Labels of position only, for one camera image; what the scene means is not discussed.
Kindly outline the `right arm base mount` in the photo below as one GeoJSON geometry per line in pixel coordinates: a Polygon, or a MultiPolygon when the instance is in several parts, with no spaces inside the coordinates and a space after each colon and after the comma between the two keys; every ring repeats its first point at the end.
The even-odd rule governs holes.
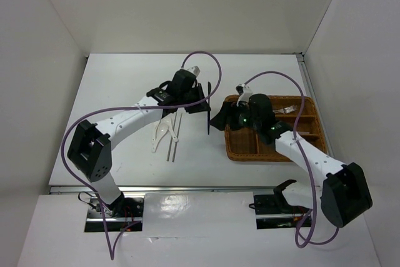
{"type": "Polygon", "coordinates": [[[254,195],[248,207],[255,213],[257,229],[295,228],[309,211],[301,206],[281,207],[273,194],[254,195]]]}

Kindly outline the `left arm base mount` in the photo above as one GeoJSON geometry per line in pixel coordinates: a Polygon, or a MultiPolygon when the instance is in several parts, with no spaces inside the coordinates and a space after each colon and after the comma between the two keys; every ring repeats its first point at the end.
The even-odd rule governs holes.
{"type": "Polygon", "coordinates": [[[84,227],[86,233],[104,232],[103,218],[106,220],[109,232],[118,232],[125,227],[128,227],[127,231],[142,231],[144,195],[128,194],[125,198],[126,204],[122,208],[111,210],[104,205],[103,212],[94,194],[80,192],[77,198],[80,202],[87,205],[84,227]]]}

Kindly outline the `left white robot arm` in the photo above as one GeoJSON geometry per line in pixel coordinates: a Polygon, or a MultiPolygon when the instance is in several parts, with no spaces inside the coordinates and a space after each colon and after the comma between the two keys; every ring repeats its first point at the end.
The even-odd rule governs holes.
{"type": "Polygon", "coordinates": [[[175,113],[176,106],[204,99],[197,82],[199,73],[197,66],[180,69],[172,80],[147,92],[135,110],[124,110],[97,123],[85,119],[77,125],[67,157],[100,195],[101,208],[109,216],[121,214],[128,205],[111,176],[112,150],[141,128],[175,113]]]}

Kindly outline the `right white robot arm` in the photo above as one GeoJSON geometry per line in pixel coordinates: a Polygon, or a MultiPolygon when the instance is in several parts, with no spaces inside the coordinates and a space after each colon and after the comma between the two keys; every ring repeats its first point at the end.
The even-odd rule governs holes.
{"type": "Polygon", "coordinates": [[[261,141],[274,146],[305,171],[311,171],[321,189],[321,209],[326,219],[338,228],[363,214],[373,201],[363,169],[356,163],[344,164],[304,140],[288,123],[279,120],[265,94],[254,94],[247,102],[225,101],[209,124],[226,128],[255,130],[261,141]]]}

